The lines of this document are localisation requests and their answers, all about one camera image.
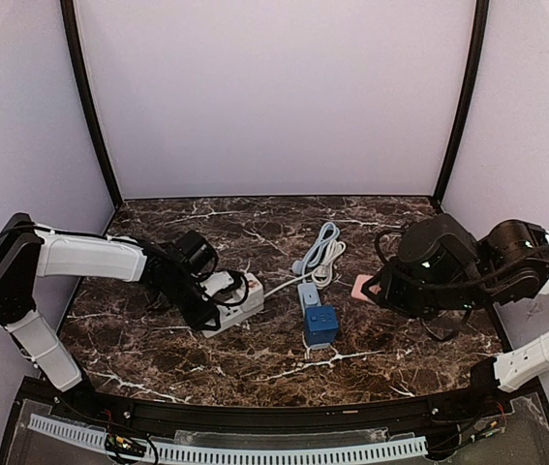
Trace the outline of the white cube socket adapter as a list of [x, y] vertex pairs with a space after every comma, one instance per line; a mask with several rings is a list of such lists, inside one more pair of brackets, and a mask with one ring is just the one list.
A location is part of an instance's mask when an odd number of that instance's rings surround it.
[[238, 301], [246, 296], [246, 299], [237, 308], [243, 313], [261, 311], [264, 305], [263, 285], [253, 273], [245, 273], [244, 277], [248, 286], [240, 282], [241, 286], [234, 291], [234, 298]]

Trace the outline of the blue cube socket adapter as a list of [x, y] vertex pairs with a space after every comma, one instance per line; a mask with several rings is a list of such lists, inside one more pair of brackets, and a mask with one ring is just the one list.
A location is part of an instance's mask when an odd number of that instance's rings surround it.
[[333, 306], [316, 306], [305, 310], [304, 332], [309, 346], [333, 343], [338, 331], [339, 323]]

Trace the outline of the light blue USB charger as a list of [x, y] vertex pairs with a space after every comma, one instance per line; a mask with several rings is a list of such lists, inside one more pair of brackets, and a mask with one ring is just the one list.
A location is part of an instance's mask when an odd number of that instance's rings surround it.
[[321, 301], [318, 294], [305, 294], [303, 296], [304, 308], [320, 307]]

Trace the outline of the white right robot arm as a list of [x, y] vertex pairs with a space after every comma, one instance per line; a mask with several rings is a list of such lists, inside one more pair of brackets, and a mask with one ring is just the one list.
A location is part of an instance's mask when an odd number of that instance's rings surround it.
[[[481, 239], [441, 213], [399, 231], [395, 256], [383, 258], [361, 293], [381, 308], [430, 321], [441, 311], [473, 311], [549, 295], [549, 232], [522, 220], [505, 220]], [[549, 330], [508, 353], [476, 364], [477, 392], [513, 392], [549, 371]]]

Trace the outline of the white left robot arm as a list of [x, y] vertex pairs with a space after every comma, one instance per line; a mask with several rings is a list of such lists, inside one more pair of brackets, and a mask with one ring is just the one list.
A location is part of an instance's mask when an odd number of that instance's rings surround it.
[[156, 243], [61, 231], [19, 212], [0, 232], [0, 327], [59, 393], [89, 390], [88, 376], [40, 308], [40, 280], [94, 277], [137, 283], [170, 300], [190, 328], [217, 330], [224, 304], [210, 285], [233, 281], [216, 270], [217, 263], [214, 249], [195, 231], [176, 242]]

